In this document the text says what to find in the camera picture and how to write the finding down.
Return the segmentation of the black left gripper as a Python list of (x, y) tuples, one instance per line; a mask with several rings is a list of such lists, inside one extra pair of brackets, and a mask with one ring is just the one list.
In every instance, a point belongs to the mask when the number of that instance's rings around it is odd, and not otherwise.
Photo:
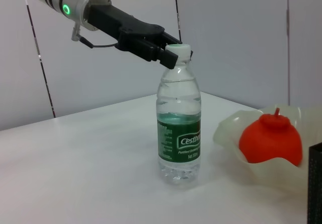
[(88, 23), (117, 40), (116, 48), (131, 52), (146, 61), (159, 61), (174, 69), (178, 56), (165, 46), (182, 41), (165, 32), (159, 25), (136, 19), (112, 5), (90, 7)]

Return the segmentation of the clear green-label water bottle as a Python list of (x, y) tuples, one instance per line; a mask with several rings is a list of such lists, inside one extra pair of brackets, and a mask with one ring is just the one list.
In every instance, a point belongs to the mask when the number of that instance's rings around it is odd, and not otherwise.
[(193, 182), (201, 161), (201, 93), (190, 70), (191, 47), (167, 45), (178, 56), (160, 80), (156, 99), (160, 174), (168, 183)]

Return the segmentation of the red-orange toy orange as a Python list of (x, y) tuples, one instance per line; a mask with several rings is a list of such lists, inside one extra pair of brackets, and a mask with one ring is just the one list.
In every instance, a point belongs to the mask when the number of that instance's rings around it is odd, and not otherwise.
[(238, 147), (251, 164), (282, 158), (299, 166), (303, 158), (300, 134), (289, 118), (280, 114), (280, 108), (250, 124), (242, 132)]

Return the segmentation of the pale green glass fruit plate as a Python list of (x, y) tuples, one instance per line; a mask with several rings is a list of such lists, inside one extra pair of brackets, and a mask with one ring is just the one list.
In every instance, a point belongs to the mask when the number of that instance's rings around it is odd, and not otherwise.
[[(301, 137), (303, 157), (298, 167), (282, 158), (251, 164), (239, 150), (238, 142), (245, 128), (261, 115), (273, 113), (277, 107), (282, 115), (289, 118)], [(306, 192), (309, 148), (322, 142), (322, 106), (300, 108), (273, 105), (259, 110), (240, 110), (218, 124), (213, 141), (233, 154), (233, 158), (249, 170), (255, 182), (284, 190)]]

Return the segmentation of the black mesh pen holder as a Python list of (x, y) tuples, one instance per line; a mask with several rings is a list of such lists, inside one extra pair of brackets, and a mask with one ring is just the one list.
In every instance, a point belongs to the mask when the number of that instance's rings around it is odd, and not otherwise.
[(322, 142), (309, 148), (307, 224), (322, 224)]

